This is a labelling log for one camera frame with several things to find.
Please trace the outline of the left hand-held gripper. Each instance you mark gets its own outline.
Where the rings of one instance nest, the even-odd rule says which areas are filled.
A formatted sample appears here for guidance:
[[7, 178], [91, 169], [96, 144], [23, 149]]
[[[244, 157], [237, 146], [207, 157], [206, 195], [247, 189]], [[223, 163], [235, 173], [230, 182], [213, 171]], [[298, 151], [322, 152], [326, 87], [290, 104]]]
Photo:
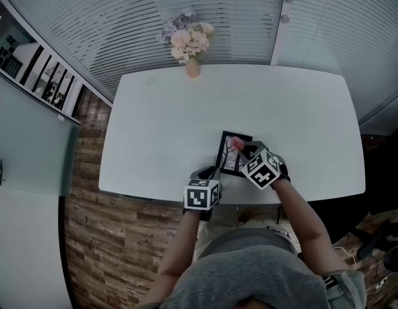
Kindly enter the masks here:
[[220, 174], [220, 168], [214, 170], [213, 166], [207, 166], [190, 175], [191, 179], [184, 188], [184, 212], [198, 211], [201, 221], [211, 219], [213, 208], [221, 198]]

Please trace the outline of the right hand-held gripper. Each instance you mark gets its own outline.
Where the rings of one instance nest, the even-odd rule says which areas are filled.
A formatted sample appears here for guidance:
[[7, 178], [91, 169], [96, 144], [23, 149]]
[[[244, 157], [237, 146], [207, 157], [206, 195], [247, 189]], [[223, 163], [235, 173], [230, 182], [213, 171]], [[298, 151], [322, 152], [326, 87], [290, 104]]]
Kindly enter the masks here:
[[282, 157], [273, 154], [262, 141], [250, 141], [245, 144], [245, 150], [257, 153], [250, 160], [240, 151], [243, 163], [241, 173], [259, 190], [264, 190], [277, 179], [289, 180], [288, 169]]

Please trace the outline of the black picture frame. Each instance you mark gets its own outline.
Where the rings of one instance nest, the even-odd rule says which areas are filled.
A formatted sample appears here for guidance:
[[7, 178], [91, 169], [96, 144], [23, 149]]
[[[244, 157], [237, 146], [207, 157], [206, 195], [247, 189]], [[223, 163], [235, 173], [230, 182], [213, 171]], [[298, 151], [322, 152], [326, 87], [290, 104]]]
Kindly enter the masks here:
[[240, 159], [239, 151], [231, 147], [233, 136], [241, 138], [245, 143], [252, 141], [252, 136], [223, 131], [215, 167], [219, 167], [221, 173], [244, 178], [245, 176], [241, 172], [244, 165]]

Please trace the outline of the person's left forearm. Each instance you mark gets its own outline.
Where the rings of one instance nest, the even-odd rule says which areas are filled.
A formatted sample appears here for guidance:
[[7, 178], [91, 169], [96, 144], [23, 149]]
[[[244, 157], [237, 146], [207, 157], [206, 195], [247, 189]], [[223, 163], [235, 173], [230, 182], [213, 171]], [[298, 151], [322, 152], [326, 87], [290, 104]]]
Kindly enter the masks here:
[[163, 303], [180, 276], [191, 266], [200, 223], [199, 211], [186, 211], [178, 230], [166, 250], [155, 282], [142, 304]]

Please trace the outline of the person's right forearm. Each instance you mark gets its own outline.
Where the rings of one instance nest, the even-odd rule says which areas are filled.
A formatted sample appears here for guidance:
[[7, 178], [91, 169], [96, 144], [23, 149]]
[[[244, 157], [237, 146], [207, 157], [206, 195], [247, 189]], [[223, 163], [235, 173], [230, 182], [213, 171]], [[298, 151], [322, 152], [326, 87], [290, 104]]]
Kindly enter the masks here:
[[299, 241], [305, 264], [319, 276], [349, 270], [334, 250], [322, 220], [286, 179], [272, 183]]

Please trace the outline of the person's beige trousers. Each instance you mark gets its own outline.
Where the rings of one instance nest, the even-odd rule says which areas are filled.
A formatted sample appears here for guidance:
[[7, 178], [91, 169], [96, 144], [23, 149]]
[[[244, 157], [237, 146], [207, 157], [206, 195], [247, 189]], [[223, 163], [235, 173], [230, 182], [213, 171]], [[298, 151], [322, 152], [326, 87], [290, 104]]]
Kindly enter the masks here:
[[278, 247], [297, 253], [288, 232], [266, 212], [252, 213], [241, 222], [237, 206], [217, 205], [211, 219], [198, 234], [194, 260], [256, 246]]

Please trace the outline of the white table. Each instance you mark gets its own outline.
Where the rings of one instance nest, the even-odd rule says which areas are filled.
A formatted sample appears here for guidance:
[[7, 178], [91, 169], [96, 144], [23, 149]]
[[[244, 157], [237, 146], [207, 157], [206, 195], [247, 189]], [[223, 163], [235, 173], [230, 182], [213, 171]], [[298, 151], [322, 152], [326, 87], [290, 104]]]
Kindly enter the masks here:
[[102, 191], [182, 201], [195, 170], [213, 165], [224, 131], [280, 155], [307, 201], [361, 194], [363, 147], [344, 78], [283, 66], [182, 67], [124, 75], [109, 118]]

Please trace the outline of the pink vase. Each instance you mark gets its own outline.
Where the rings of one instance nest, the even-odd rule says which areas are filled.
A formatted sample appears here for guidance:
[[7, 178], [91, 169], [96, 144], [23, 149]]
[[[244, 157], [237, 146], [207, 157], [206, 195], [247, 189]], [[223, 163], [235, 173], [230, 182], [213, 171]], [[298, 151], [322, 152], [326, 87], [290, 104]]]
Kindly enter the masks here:
[[200, 75], [200, 66], [196, 59], [189, 59], [185, 62], [187, 75], [191, 78], [197, 78]]

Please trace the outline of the person's grey shirt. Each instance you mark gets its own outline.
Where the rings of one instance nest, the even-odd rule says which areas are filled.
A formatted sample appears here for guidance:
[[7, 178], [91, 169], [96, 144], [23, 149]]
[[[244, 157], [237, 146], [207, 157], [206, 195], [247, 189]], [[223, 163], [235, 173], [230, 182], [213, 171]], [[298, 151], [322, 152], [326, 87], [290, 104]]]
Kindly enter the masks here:
[[328, 309], [325, 283], [270, 230], [236, 229], [214, 240], [160, 309], [233, 309], [253, 298], [273, 309]]

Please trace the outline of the pastel flower bouquet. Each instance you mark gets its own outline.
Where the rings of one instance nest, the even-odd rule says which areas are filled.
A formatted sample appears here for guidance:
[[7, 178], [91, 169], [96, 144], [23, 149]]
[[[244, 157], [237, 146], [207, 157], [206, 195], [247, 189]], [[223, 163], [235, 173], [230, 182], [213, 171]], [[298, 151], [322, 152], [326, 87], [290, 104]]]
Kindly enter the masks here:
[[183, 9], [170, 17], [156, 35], [158, 42], [171, 48], [171, 55], [180, 64], [197, 59], [207, 51], [214, 26], [196, 21], [192, 8]]

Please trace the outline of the light grey striped garment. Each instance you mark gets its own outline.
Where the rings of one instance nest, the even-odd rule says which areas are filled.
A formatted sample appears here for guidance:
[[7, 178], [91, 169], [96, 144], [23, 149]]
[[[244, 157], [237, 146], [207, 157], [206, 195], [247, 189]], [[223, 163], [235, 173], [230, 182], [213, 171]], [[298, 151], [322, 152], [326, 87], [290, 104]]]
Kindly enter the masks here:
[[328, 309], [366, 309], [366, 288], [362, 272], [345, 270], [323, 277]]

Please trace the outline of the frosted glass door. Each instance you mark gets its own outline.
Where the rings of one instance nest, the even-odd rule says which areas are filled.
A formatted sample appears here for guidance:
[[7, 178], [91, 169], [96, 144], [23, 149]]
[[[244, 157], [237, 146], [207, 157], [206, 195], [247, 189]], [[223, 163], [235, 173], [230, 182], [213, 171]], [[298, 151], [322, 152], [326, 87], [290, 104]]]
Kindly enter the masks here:
[[79, 125], [40, 103], [0, 73], [2, 186], [66, 196]]

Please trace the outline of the black metal railing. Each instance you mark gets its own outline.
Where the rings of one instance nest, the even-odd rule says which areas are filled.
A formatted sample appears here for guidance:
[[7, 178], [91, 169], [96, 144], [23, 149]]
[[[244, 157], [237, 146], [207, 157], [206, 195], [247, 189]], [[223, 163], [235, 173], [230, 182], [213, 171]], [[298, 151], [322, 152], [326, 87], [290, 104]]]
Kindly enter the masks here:
[[16, 81], [59, 110], [68, 105], [77, 78], [39, 43], [23, 44], [13, 56], [21, 62]]

